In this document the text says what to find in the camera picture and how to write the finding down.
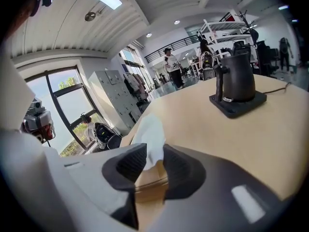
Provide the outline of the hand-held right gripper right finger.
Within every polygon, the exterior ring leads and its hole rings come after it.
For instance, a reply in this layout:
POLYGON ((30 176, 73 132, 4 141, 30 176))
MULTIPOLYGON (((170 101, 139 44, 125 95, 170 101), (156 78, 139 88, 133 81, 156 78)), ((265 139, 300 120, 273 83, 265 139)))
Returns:
POLYGON ((165 145, 164 167, 169 188, 156 232, 265 232, 288 204, 227 159, 165 145))

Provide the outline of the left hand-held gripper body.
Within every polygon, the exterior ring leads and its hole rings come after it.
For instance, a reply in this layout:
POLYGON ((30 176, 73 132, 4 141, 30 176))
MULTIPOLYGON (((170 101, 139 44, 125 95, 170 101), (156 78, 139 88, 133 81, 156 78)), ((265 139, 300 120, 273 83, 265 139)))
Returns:
POLYGON ((42 105, 42 101, 34 98, 22 121, 20 130, 35 136, 42 144, 55 138, 54 123, 50 111, 42 105))

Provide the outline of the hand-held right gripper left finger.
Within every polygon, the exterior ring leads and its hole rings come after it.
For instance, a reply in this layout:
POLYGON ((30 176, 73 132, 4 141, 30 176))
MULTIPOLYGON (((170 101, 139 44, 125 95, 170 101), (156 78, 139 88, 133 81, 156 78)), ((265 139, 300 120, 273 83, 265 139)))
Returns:
POLYGON ((45 149, 45 229, 138 229, 135 182, 146 164, 146 145, 60 157, 45 149))

